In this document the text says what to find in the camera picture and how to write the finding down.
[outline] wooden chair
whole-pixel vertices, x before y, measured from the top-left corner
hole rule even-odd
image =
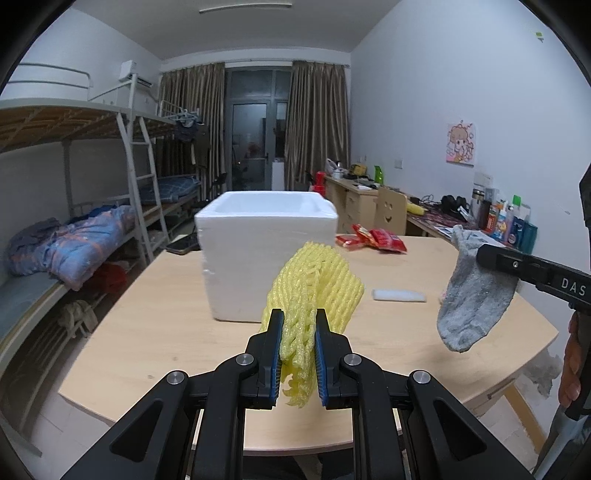
[[[407,198],[387,187],[380,187],[376,200],[374,228],[383,228],[395,235],[406,234]]]

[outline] cartoon poster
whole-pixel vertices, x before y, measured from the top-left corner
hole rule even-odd
[[[463,121],[447,126],[447,162],[474,166],[474,132],[474,124],[464,124]]]

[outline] white foam box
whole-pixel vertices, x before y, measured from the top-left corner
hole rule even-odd
[[[337,214],[313,192],[226,192],[195,215],[214,318],[260,322],[273,280],[307,241],[335,244]]]

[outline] red bottle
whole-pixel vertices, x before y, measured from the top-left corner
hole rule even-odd
[[[325,171],[316,172],[316,182],[312,187],[312,192],[320,193],[323,197],[326,197],[326,186],[324,186],[324,177],[326,177]]]

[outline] curtain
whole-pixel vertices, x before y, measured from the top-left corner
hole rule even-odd
[[[156,169],[159,177],[194,174],[201,179],[202,198],[208,194],[213,179],[225,171],[223,145],[223,110],[225,64],[212,63],[164,73],[160,83],[160,99],[194,111],[201,110],[203,122],[209,127],[210,149],[207,167],[198,169],[191,163],[190,143],[174,138],[158,140]]]
[[[326,158],[349,166],[349,107],[342,65],[295,61],[285,133],[285,186],[295,190]]]

